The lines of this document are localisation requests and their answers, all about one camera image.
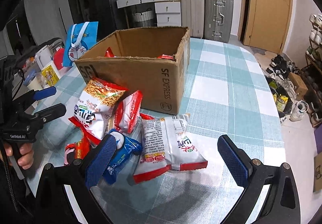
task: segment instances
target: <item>suitcase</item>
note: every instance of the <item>suitcase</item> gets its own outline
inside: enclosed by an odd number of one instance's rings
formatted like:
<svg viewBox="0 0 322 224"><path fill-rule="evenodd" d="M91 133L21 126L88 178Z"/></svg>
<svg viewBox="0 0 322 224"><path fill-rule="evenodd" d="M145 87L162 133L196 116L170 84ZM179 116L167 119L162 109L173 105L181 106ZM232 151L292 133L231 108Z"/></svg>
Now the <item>suitcase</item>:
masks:
<svg viewBox="0 0 322 224"><path fill-rule="evenodd" d="M181 0L181 21L191 37L203 38L204 0Z"/></svg>
<svg viewBox="0 0 322 224"><path fill-rule="evenodd" d="M205 0L204 38L228 43L234 0Z"/></svg>

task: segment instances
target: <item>desk leg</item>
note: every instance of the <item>desk leg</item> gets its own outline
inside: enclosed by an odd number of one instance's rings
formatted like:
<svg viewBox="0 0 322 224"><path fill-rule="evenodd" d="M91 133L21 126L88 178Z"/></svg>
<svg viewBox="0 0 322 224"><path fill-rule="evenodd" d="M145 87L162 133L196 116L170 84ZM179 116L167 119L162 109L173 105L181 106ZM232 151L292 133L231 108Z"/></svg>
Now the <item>desk leg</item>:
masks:
<svg viewBox="0 0 322 224"><path fill-rule="evenodd" d="M128 29L129 29L130 25L128 24L128 13L126 12L126 8L124 8L124 12L125 12L126 24L128 26Z"/></svg>

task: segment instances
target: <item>blue gripper pad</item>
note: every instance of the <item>blue gripper pad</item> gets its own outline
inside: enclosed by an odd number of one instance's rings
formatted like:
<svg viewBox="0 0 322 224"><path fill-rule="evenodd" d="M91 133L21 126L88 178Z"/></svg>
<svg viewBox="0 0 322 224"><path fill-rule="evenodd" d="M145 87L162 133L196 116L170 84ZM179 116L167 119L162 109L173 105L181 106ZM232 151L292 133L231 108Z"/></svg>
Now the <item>blue gripper pad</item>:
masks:
<svg viewBox="0 0 322 224"><path fill-rule="evenodd" d="M246 166L223 136L219 137L217 148L236 184L245 188L248 184L247 180L249 177L249 171Z"/></svg>
<svg viewBox="0 0 322 224"><path fill-rule="evenodd" d="M42 99L45 99L47 97L55 95L57 92L55 87L49 87L47 89L37 90L35 94L33 95L33 99L35 101L39 101Z"/></svg>
<svg viewBox="0 0 322 224"><path fill-rule="evenodd" d="M98 184L100 177L103 175L115 151L116 140L115 137L111 135L86 168L85 185L88 189Z"/></svg>

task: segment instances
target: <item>black trash bag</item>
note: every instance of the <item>black trash bag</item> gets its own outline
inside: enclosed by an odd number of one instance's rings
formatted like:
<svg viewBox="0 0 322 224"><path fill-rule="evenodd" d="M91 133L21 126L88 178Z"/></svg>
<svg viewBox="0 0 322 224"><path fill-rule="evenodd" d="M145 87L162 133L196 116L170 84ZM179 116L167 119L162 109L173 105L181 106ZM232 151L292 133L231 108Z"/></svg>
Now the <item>black trash bag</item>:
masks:
<svg viewBox="0 0 322 224"><path fill-rule="evenodd" d="M272 81L274 81L276 83L276 85L278 85L277 89L274 89L271 86L269 86L270 91L272 92L272 95L277 93L277 95L282 94L282 95L284 95L284 96L289 98L289 100L287 101L286 106L284 108L284 111L283 112L278 111L279 117L283 118L284 116L291 114L293 102L292 102L291 98L289 97L289 95L287 94L286 90L281 85L279 85L276 80L274 80L272 78L269 78L269 77L266 77L266 76L265 76L265 78L266 78L266 81L267 81L268 84L270 84Z"/></svg>

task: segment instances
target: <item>white bag handle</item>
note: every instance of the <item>white bag handle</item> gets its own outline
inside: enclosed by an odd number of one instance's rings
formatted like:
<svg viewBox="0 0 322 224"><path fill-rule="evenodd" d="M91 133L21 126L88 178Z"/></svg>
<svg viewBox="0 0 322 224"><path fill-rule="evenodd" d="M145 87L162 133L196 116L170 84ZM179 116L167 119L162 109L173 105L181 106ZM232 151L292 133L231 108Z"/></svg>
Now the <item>white bag handle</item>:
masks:
<svg viewBox="0 0 322 224"><path fill-rule="evenodd" d="M72 40L73 40L73 34L74 34L76 24L73 25L73 27L71 29L71 34L70 34L70 45L72 48L81 45L81 40L82 40L82 37L84 35L85 29L87 28L88 24L89 24L89 22L84 23L84 25L82 26L82 28L78 34L78 37L77 37L77 40L75 41L75 43L72 43Z"/></svg>

